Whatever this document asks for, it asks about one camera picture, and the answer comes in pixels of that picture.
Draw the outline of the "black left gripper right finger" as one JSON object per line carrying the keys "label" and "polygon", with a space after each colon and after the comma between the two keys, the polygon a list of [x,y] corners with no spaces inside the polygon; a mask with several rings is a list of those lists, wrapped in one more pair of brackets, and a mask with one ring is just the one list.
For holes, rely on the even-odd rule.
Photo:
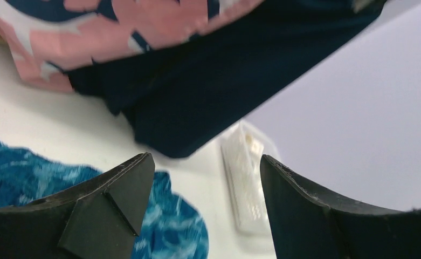
{"label": "black left gripper right finger", "polygon": [[351,199],[269,155],[260,177],[277,258],[421,258],[421,209]]}

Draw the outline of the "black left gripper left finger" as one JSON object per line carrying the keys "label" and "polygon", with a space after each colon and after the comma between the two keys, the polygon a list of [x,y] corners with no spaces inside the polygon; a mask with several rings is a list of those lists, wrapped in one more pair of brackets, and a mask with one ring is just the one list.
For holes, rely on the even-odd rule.
{"label": "black left gripper left finger", "polygon": [[0,258],[130,258],[155,174],[150,153],[24,206],[0,208]]}

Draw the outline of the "blue shark print shorts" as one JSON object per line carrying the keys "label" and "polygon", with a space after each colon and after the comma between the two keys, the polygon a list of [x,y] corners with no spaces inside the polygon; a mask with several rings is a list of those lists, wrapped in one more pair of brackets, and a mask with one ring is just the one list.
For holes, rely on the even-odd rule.
{"label": "blue shark print shorts", "polygon": [[207,258],[200,213],[149,153],[107,172],[0,142],[0,258]]}

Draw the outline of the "pink floral shorts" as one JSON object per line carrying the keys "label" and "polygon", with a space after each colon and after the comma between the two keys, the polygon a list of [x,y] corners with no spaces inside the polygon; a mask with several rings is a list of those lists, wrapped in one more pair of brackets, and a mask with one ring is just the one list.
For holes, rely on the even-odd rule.
{"label": "pink floral shorts", "polygon": [[65,72],[181,45],[259,1],[0,1],[0,35],[21,79],[71,92]]}

